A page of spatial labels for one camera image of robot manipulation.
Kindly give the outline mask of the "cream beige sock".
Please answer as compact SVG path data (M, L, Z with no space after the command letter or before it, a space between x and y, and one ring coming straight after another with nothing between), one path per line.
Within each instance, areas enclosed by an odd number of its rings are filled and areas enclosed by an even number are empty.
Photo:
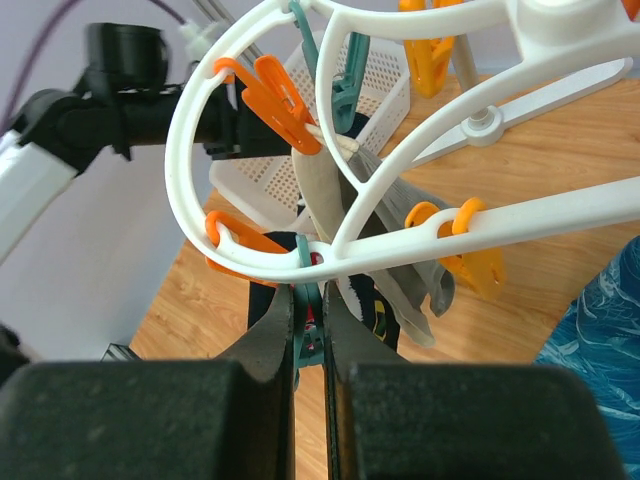
M321 144L313 155L294 149L291 152L300 193L320 239L332 242L347 212L357 197L356 189L336 165L319 128L312 129ZM382 161L357 141L340 135L341 153L352 173L364 182ZM403 226L411 208L427 201L444 207L441 199L397 179L375 207L360 234L362 238L396 231ZM440 316L451 306L455 293L453 277L437 261L428 260L389 269L368 272L377 290L389 301L401 329L411 340L425 348L435 344L422 303L430 301L431 312Z

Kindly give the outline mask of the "grey sock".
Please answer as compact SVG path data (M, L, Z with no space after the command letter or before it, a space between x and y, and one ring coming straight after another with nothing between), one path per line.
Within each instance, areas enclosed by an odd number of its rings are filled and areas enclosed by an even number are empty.
M365 147L351 155L348 165L354 176L365 183L382 165L382 160ZM427 202L438 211L451 206L436 195L397 177L384 192L373 213L369 216L361 238L383 238L384 247L394 253L413 250L415 244L405 232L405 220L419 203ZM442 264L434 259L412 256L390 264L387 270L397 282L412 307L420 309L424 300L429 301L431 312L440 317L449 310L455 296L455 280Z

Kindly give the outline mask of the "dark navy sock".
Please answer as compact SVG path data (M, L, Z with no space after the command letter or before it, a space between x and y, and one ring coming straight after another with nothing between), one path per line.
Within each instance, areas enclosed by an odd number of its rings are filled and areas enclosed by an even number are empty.
M272 231L265 234L287 251L296 248L295 233ZM365 274L338 280L339 291L352 315L386 346L397 352L400 326L389 301L376 289L373 279ZM251 282L249 284L247 329L253 327L268 311L275 295L275 288ZM308 311L307 333L301 358L313 358L319 341L312 340L315 330L314 317Z

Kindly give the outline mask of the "red white sock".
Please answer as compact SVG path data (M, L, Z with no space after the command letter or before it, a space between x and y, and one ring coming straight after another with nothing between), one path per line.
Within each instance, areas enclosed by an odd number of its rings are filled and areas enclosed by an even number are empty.
M370 147L375 137L375 123L368 115L356 112L350 129L344 133L347 138L357 141L359 144Z

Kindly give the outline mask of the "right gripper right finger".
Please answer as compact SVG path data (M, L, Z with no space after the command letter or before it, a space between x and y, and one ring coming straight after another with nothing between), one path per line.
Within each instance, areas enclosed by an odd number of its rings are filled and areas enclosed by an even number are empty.
M558 367L412 363L324 295L333 479L622 479L587 385Z

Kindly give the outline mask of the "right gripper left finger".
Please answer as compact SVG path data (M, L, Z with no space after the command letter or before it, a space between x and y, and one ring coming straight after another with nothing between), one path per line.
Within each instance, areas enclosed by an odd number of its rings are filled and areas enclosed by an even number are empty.
M36 363L1 390L5 479L291 479L294 300L209 360Z

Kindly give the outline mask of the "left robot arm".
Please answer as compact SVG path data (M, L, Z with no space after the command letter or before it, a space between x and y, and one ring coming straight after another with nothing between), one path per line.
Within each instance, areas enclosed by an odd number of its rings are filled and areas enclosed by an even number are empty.
M73 91L42 90L12 119L1 139L1 255L7 257L35 221L110 147L125 159L134 146L165 146L171 209L188 239L207 256L191 173L194 144L216 159L288 155L291 147L240 102L224 77L207 78L221 53L206 31L182 27L197 67L187 85L167 84L168 48L151 27L94 23L89 64Z

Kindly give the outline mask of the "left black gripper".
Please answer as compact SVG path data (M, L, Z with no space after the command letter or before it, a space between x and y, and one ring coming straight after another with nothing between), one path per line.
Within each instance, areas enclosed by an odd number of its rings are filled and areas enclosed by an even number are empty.
M226 89L216 89L202 113L202 145L212 160L288 156L291 146L243 102L232 106Z

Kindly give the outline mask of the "white round clip hanger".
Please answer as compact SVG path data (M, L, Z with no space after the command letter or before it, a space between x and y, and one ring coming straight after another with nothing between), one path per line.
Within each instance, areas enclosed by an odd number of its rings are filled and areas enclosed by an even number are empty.
M316 104L318 123L337 166L347 169L331 123L330 81L343 38L350 32L387 39L457 36L502 23L513 32L521 55L516 66L480 83L455 98L416 127L365 183L356 182L357 199L334 240L316 243L322 263L301 267L291 254L268 254L236 244L224 234L209 257L235 272L279 283L328 280L389 268L412 256L427 260L528 240L634 221L639 216L639 182L631 178L568 193L512 204L475 214L469 231L438 238L438 228L455 217L448 209L420 226L405 229L413 250L394 253L380 236L359 234L384 192L432 142L470 114L540 82L595 64L639 52L639 26L618 1L471 1L442 9L386 13L351 8L332 1L313 1L310 8L328 24L319 52ZM254 7L214 44L221 53L214 62L236 57L271 29L293 19L280 1Z

